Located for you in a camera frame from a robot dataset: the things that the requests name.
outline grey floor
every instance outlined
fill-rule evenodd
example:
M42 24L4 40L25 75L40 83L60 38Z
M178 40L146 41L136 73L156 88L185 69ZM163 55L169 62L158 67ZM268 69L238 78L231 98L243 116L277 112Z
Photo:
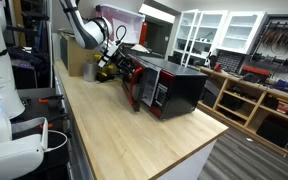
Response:
M246 138L248 136L230 127L217 140L198 179L288 180L288 155L284 158Z

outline light fixture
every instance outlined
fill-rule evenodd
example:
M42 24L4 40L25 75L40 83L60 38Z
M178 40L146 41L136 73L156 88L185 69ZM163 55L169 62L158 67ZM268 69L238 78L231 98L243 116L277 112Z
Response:
M142 4L140 10L140 13L148 15L148 16L152 16L156 19L160 19L169 23L174 23L175 20L175 16L168 14L166 12L160 11L158 9L155 9L151 6L148 6L146 4Z

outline black microwave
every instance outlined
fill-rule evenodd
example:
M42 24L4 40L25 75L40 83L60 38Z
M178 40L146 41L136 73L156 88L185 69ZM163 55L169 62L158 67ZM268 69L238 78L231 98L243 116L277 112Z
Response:
M135 111L143 102L159 119L195 110L207 75L160 58L128 57L135 73L123 78L122 87Z

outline white robot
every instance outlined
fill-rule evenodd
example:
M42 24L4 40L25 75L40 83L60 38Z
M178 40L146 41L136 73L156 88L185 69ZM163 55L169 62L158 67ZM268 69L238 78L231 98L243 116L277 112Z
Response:
M103 67L109 60L119 72L131 75L132 64L119 53L121 41L111 42L110 23L104 18L95 18L84 24L75 0L60 0L63 10L73 28L76 41L85 49L99 47L103 54L99 63ZM53 149L47 147L47 120L37 118L24 123L11 124L10 119L24 111L15 88L10 57L7 53L2 32L6 28L4 1L0 0L0 179L14 179L36 169L42 162L44 153ZM27 130L43 124L42 134L34 134L13 140L12 133Z

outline kitchen island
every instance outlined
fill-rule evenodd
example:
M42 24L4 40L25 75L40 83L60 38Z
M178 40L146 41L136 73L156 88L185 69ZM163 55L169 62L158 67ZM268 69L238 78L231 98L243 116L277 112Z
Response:
M134 112L118 80L89 83L54 63L94 179L196 179L227 126L196 109L158 120Z

